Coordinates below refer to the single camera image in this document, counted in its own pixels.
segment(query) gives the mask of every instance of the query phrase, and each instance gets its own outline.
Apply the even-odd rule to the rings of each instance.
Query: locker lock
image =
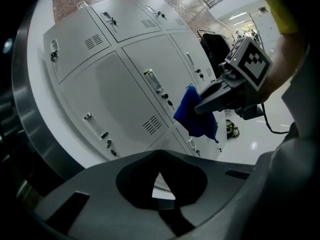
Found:
[[[169,98],[169,95],[167,93],[162,93],[161,98],[166,100]]]
[[[116,20],[114,19],[114,17],[112,17],[110,21],[111,21],[111,22],[110,22],[111,25],[117,26],[117,27],[119,28],[119,26],[118,26]]]
[[[58,58],[58,51],[57,50],[54,52],[51,52],[51,54],[50,54],[50,60],[52,62],[56,62],[56,58]]]
[[[162,18],[164,18],[165,20],[167,20],[167,19],[166,19],[166,15],[164,15],[163,13],[161,13],[161,11],[158,11],[158,13],[156,14],[156,16],[158,17],[158,16],[160,16],[160,15],[161,15]]]

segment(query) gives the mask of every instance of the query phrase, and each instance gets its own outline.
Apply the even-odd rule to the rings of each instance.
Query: person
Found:
[[[243,37],[243,35],[242,34],[240,34],[240,32],[237,30],[236,32],[236,38],[237,39],[239,39],[239,38],[242,38]]]
[[[259,90],[259,101],[265,102],[297,70],[305,55],[305,35],[281,0],[265,0],[278,27],[280,37],[272,55],[273,66]],[[285,140],[298,136],[293,123]]]
[[[251,35],[252,35],[253,40],[254,40],[258,45],[260,45],[260,41],[259,41],[259,36],[258,36],[258,34],[257,34],[253,29],[250,30],[250,33],[251,33]]]

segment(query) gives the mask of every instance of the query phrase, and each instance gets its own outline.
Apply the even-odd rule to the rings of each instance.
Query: white metal locker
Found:
[[[219,141],[219,148],[224,149],[227,143],[227,126],[225,111],[213,112],[216,122],[218,123],[218,130],[216,131],[216,139]]]
[[[116,52],[68,79],[64,88],[66,101],[87,132],[104,150],[110,139],[108,150],[118,157],[147,150],[168,129]]]
[[[187,155],[186,151],[173,133],[170,133],[170,135],[156,148],[156,150],[169,150]]]
[[[185,95],[186,88],[193,84],[189,71],[175,47],[166,35],[160,35],[129,44],[123,47],[123,50],[174,122],[173,116]],[[159,93],[155,85],[149,81],[146,72],[150,69],[163,87],[163,91]],[[163,99],[162,94],[168,94],[168,99]]]
[[[106,0],[91,7],[118,42],[161,31],[154,20],[133,0]]]
[[[196,150],[199,150],[201,158],[210,160],[216,160],[218,158],[220,151],[214,140],[205,135],[201,137],[189,136],[188,131],[179,122],[175,122],[174,126],[179,131],[184,141],[188,144],[188,147],[195,157],[198,157]]]
[[[179,14],[163,0],[137,0],[152,15],[154,20],[166,30],[187,30],[188,27]]]
[[[107,39],[82,9],[54,25],[44,34],[44,51],[49,70],[61,83],[76,67],[110,46]],[[57,56],[50,56],[56,51]]]
[[[216,79],[216,76],[200,42],[195,38],[194,33],[175,33],[171,34],[171,37],[179,46],[202,91],[212,80]]]

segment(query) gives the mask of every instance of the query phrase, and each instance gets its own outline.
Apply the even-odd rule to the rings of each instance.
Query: white floor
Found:
[[[288,131],[294,121],[281,99],[289,85],[285,83],[264,103],[268,122],[274,131]],[[271,133],[263,116],[243,120],[234,112],[226,112],[225,117],[239,128],[240,136],[226,142],[218,161],[254,165],[261,154],[274,151],[286,136]]]

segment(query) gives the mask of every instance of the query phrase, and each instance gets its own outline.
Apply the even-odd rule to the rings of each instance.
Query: ceiling light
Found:
[[[11,50],[13,43],[14,41],[12,40],[12,38],[8,38],[3,45],[2,52],[4,54],[7,54]]]
[[[241,12],[240,14],[236,15],[236,16],[232,16],[231,18],[229,18],[229,20],[233,20],[234,18],[236,17],[239,17],[239,16],[242,16],[242,15],[245,15],[247,12]]]
[[[238,22],[238,23],[236,23],[236,24],[233,24],[233,25],[237,25],[237,24],[240,24],[240,23],[242,23],[242,22],[245,22],[246,20],[243,20],[243,21],[240,21],[240,22]]]

